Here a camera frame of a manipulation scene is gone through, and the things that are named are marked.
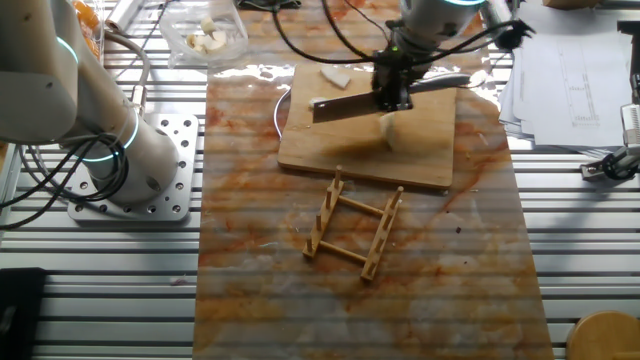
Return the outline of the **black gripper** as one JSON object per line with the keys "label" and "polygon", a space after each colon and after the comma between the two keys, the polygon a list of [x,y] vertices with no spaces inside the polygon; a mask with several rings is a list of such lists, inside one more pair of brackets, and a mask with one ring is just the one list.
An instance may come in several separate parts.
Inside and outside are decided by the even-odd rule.
{"label": "black gripper", "polygon": [[[387,47],[384,50],[376,51],[373,54],[373,58],[373,85],[384,85],[395,75],[406,78],[412,83],[418,79],[422,79],[424,74],[430,69],[429,64],[412,64],[414,59],[399,47]],[[374,99],[380,111],[397,111],[398,108],[413,108],[411,86],[409,84],[403,84],[401,87],[394,84],[380,86],[374,90]]]}

